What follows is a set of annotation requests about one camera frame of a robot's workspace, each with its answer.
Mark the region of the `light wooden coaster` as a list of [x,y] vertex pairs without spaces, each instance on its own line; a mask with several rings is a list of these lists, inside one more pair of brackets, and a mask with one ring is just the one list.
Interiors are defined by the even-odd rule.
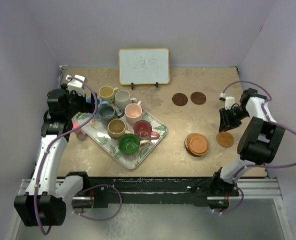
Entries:
[[217,140],[217,143],[224,148],[227,148],[227,147],[229,148],[234,144],[234,137],[229,132],[218,133],[216,136],[216,140]]

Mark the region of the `dark walnut coaster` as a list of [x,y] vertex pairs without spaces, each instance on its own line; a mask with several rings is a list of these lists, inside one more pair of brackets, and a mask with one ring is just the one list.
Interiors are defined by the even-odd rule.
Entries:
[[185,94],[178,92],[173,95],[172,102],[177,106],[184,106],[187,104],[188,98]]
[[193,92],[190,96],[191,101],[196,105],[201,105],[206,102],[206,95],[202,92]]

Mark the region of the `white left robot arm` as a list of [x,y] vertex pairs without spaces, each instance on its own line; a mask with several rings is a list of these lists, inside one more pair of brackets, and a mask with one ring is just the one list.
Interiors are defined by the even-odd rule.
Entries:
[[41,145],[31,181],[24,193],[15,197],[14,207],[27,227],[60,226],[63,224],[67,205],[73,196],[85,196],[90,183],[85,174],[73,173],[57,186],[60,161],[73,132],[72,119],[77,113],[95,115],[98,103],[92,93],[86,101],[84,89],[88,85],[62,84],[47,94],[48,110],[43,116]]

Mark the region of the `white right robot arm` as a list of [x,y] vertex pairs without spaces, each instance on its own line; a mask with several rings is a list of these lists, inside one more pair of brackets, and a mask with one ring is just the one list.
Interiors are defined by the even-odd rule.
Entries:
[[216,196],[231,192],[235,183],[251,167],[261,167],[272,162],[283,138],[285,129],[278,127],[272,118],[268,98],[257,90],[244,90],[240,104],[226,104],[219,110],[219,132],[223,133],[241,125],[241,120],[249,117],[250,122],[237,146],[238,157],[230,164],[214,173],[210,190]]

